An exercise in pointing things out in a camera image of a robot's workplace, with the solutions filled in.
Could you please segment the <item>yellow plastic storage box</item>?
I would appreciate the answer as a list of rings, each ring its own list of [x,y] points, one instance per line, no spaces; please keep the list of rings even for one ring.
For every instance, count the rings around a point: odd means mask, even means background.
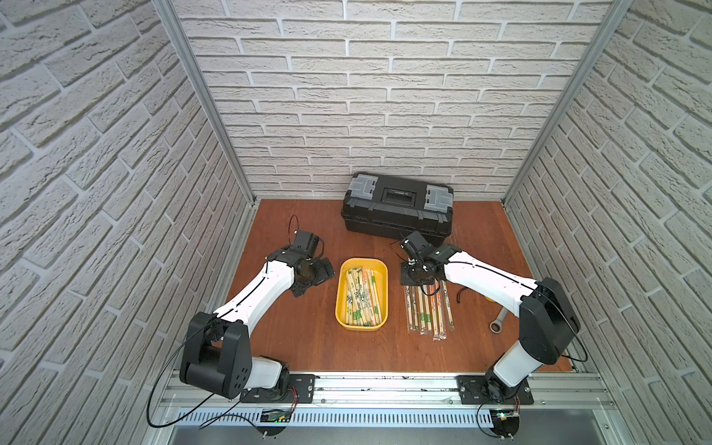
[[[371,332],[389,317],[389,272],[383,261],[351,258],[341,265],[335,316],[347,330]]]

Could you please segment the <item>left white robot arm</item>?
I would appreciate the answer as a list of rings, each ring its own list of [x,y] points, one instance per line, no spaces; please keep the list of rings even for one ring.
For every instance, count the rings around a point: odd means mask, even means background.
[[[233,400],[246,390],[261,398],[279,400],[287,393],[289,366],[254,357],[250,338],[261,317],[287,290],[300,296],[333,278],[330,260],[267,261],[259,274],[237,296],[213,313],[191,320],[181,359],[182,383]]]

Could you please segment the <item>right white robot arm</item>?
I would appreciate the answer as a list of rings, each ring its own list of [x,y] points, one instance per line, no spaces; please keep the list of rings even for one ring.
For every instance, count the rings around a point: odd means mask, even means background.
[[[543,365],[554,365],[580,332],[580,320],[556,280],[510,274],[459,248],[410,251],[406,276],[415,285],[449,281],[492,300],[518,318],[518,340],[485,374],[489,402],[507,402],[520,384]]]

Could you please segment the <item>green panda chopsticks pair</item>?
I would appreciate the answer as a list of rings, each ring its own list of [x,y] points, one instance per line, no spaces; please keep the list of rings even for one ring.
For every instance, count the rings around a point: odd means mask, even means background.
[[[442,287],[442,294],[443,294],[442,298],[444,301],[445,311],[446,311],[448,330],[454,331],[454,329],[455,329],[454,316],[452,315],[452,305],[451,305],[451,301],[450,301],[450,294],[448,291],[447,284],[444,280],[441,280],[441,287]]]

